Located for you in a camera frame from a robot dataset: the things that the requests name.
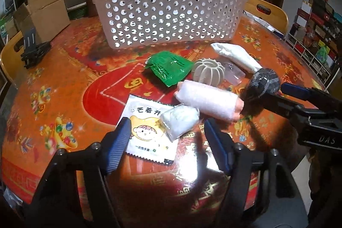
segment clear plastic bag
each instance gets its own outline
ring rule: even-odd
[[[159,119],[171,142],[190,131],[199,121],[199,110],[179,104],[162,113]]]

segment wooden chair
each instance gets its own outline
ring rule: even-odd
[[[19,31],[11,40],[9,40],[0,53],[1,68],[12,83],[14,82],[19,70],[25,65],[24,62],[21,61],[20,57],[20,55],[24,52],[24,47],[21,47],[18,52],[15,51],[16,44],[22,38],[23,34],[21,31]]]
[[[248,0],[244,10],[268,22],[282,34],[287,33],[289,19],[281,8],[264,0]]]

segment cardboard box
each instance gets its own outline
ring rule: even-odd
[[[5,23],[5,29],[8,34],[8,40],[18,33],[17,27],[15,26],[14,19],[12,18],[9,22]]]
[[[13,17],[23,34],[35,27],[37,44],[51,41],[70,24],[64,0],[28,0]]]

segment round table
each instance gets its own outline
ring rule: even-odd
[[[274,69],[282,82],[323,88],[285,42],[245,16],[230,43],[244,47],[264,68]],[[81,150],[101,141],[115,129],[129,94],[177,104],[172,97],[175,86],[156,86],[155,77],[142,74],[147,58],[162,50],[192,61],[218,56],[208,41],[117,51],[108,46],[97,17],[72,21],[54,38],[43,61],[26,71],[18,89],[9,90],[1,107],[7,121],[1,157],[3,182],[30,203],[56,149]],[[220,88],[240,94],[251,76],[246,74],[238,86],[225,81]],[[101,94],[108,83],[110,90]],[[291,169],[307,152],[297,144],[289,122],[267,110],[256,116],[242,115],[235,124],[220,122],[220,127],[251,150],[279,149]],[[107,181],[125,227],[138,223],[139,227],[185,227],[212,221],[228,178],[218,171],[203,130],[201,122],[179,140],[176,159],[169,166],[123,155],[119,169]],[[54,133],[68,140],[56,142]],[[81,174],[78,186],[84,215],[91,218]],[[252,174],[246,207],[253,204],[256,189],[257,175]]]

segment green bag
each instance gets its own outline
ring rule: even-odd
[[[167,87],[170,87],[183,80],[193,65],[193,62],[182,56],[161,51],[147,60],[145,68],[150,68]]]

